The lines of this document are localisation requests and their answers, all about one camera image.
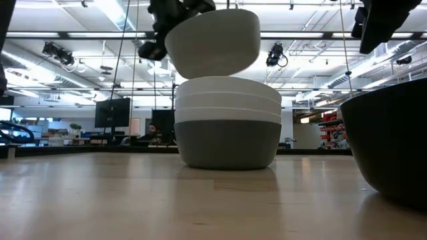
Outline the light grey bowl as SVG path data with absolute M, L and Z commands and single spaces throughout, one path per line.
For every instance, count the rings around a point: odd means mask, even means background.
M 174 27 L 165 38 L 175 70 L 186 79 L 239 73 L 256 61 L 260 45 L 260 20 L 245 9 L 197 15 Z

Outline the black ceiling spotlight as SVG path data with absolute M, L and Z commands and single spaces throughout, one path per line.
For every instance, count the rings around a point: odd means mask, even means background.
M 42 53 L 59 61 L 62 65 L 71 66 L 75 63 L 73 53 L 64 48 L 56 46 L 52 42 L 46 42 Z

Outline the black computer monitor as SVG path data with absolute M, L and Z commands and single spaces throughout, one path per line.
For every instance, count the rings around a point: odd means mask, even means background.
M 98 101 L 95 105 L 95 128 L 128 127 L 130 98 Z
M 164 145 L 175 144 L 174 117 L 172 109 L 153 109 L 151 111 L 151 121 L 156 126 L 157 137 Z

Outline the red bin shelf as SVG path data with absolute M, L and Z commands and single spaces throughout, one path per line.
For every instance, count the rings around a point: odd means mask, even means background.
M 323 112 L 322 121 L 318 123 L 318 126 L 321 131 L 319 149 L 350 149 L 340 112 Z

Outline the black bowl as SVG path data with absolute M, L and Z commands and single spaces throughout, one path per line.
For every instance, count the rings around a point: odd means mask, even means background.
M 340 110 L 365 181 L 427 213 L 427 77 L 353 97 Z

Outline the dark grey bowl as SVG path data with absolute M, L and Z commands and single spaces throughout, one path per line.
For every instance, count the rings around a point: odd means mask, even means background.
M 176 123 L 183 162 L 223 171 L 264 169 L 278 150 L 282 125 L 268 121 L 202 120 Z

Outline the person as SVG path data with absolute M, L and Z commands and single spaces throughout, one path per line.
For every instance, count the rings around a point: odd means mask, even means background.
M 132 145 L 136 147 L 148 147 L 150 145 L 159 145 L 161 142 L 162 134 L 154 123 L 150 123 L 148 132 L 141 137 L 137 137 Z

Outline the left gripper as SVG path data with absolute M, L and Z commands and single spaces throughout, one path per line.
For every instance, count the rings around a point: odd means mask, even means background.
M 188 10 L 183 0 L 150 0 L 148 12 L 158 20 L 153 24 L 154 42 L 145 42 L 137 53 L 140 58 L 161 61 L 167 55 L 165 38 L 169 32 L 169 23 L 166 19 L 186 19 Z

